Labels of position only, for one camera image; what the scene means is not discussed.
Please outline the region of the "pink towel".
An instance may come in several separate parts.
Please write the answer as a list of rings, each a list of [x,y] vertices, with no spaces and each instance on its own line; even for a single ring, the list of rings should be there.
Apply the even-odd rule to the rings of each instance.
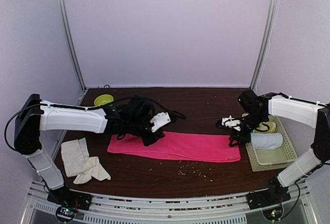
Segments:
[[[165,137],[145,146],[142,139],[126,135],[111,138],[108,153],[126,154],[172,161],[233,163],[241,160],[238,147],[230,147],[227,135],[203,135],[165,132]]]

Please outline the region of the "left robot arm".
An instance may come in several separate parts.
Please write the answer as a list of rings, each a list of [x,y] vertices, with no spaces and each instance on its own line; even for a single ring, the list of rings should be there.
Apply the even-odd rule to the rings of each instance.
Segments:
[[[85,131],[117,135],[119,139],[129,134],[142,138],[145,146],[163,138],[162,128],[172,121],[169,111],[156,113],[154,102],[148,98],[127,97],[127,100],[128,103],[117,110],[113,103],[95,107],[63,105],[43,101],[33,93],[12,116],[15,121],[13,149],[28,159],[62,205],[70,205],[74,194],[44,151],[40,134],[57,130]]]

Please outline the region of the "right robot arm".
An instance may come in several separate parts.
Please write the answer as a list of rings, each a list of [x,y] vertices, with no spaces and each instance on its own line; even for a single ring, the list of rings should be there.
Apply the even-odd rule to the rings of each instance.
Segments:
[[[287,188],[306,178],[329,161],[329,104],[312,102],[269,92],[256,95],[247,90],[238,96],[246,115],[223,118],[221,125],[231,130],[229,146],[244,145],[251,141],[251,133],[269,116],[285,121],[293,146],[299,148],[299,157],[269,182],[264,199],[275,204]]]

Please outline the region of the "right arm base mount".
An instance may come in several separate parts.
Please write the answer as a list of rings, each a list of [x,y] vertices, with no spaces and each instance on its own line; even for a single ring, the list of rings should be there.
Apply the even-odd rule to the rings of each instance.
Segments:
[[[261,209],[263,217],[267,221],[280,221],[284,217],[283,203],[291,199],[290,194],[285,191],[274,195],[269,189],[261,191],[250,191],[246,195],[250,210]]]

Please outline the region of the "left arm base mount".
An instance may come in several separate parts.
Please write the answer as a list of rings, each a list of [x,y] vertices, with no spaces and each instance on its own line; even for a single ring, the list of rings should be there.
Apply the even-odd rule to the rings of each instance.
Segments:
[[[68,223],[78,215],[79,210],[89,210],[92,195],[62,187],[56,190],[49,189],[47,200],[59,205],[55,210],[58,221]]]

